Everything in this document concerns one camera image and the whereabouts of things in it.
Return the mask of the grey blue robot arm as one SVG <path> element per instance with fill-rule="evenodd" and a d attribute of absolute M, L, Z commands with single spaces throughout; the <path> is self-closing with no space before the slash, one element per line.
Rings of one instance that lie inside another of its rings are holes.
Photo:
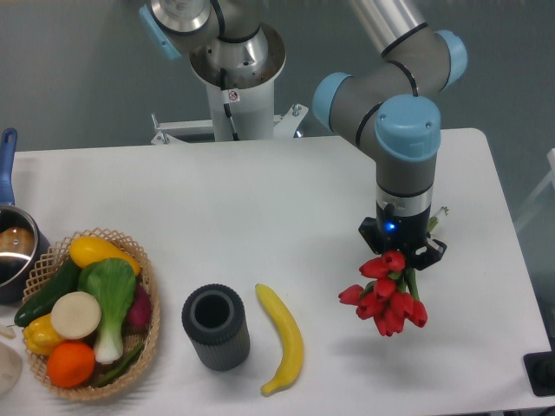
<path fill-rule="evenodd" d="M 432 96 L 463 75 L 467 50 L 453 33 L 432 31 L 410 1 L 354 1 L 351 8 L 382 64 L 364 77 L 325 77 L 312 111 L 375 162 L 376 215 L 359 228 L 369 248 L 398 250 L 409 267 L 424 270 L 447 248 L 428 230 L 441 143 Z M 187 56 L 204 82 L 216 140 L 277 134 L 273 83 L 285 64 L 284 43 L 253 1 L 147 1 L 140 18 L 162 53 Z"/>

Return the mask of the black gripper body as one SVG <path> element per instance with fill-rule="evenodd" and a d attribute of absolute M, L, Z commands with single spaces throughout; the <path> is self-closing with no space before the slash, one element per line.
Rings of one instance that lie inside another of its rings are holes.
<path fill-rule="evenodd" d="M 377 252 L 389 250 L 410 252 L 425 245 L 428 233 L 430 207 L 414 216 L 398 216 L 392 208 L 376 207 L 378 230 Z"/>

